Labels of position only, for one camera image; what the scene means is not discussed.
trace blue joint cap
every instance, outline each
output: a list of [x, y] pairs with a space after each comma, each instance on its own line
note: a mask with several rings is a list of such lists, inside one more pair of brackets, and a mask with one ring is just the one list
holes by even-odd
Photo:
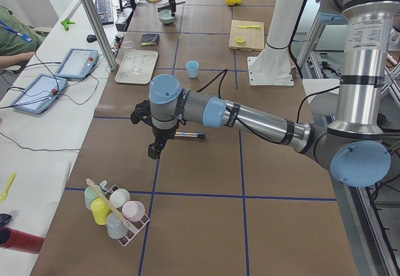
[[202, 114], [202, 123], [207, 127], [218, 128], [223, 123], [226, 102], [220, 98], [212, 97], [208, 100]]
[[329, 14], [327, 12], [319, 12], [319, 21], [325, 25], [346, 25], [348, 21], [340, 14]]
[[156, 76], [150, 82], [149, 99], [155, 104], [167, 104], [178, 98], [181, 84], [170, 74]]
[[331, 162], [331, 174], [351, 187], [369, 187], [389, 172], [391, 158], [386, 148], [363, 140], [341, 149]]

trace bowl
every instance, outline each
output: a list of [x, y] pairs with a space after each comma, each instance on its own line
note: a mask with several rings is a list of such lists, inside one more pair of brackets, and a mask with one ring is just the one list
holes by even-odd
[[163, 24], [171, 24], [174, 22], [175, 17], [171, 16], [171, 10], [170, 9], [165, 9], [161, 12], [158, 13], [158, 19], [163, 23]]

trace blue tablet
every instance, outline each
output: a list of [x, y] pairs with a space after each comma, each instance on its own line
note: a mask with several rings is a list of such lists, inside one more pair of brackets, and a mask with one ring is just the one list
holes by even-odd
[[84, 79], [93, 70], [98, 57], [95, 49], [71, 48], [54, 75], [65, 79]]
[[40, 115], [53, 104], [66, 86], [65, 78], [40, 74], [10, 106], [20, 111]]

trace keyboard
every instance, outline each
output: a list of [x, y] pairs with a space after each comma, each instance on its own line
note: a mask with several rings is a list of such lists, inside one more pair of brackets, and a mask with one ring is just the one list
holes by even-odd
[[111, 0], [95, 0], [94, 6], [102, 25], [113, 24], [114, 14]]

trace black mouse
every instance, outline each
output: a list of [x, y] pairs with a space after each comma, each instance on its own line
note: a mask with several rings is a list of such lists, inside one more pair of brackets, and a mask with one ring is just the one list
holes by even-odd
[[90, 34], [86, 37], [87, 42], [93, 43], [94, 41], [97, 40], [97, 37], [94, 34]]

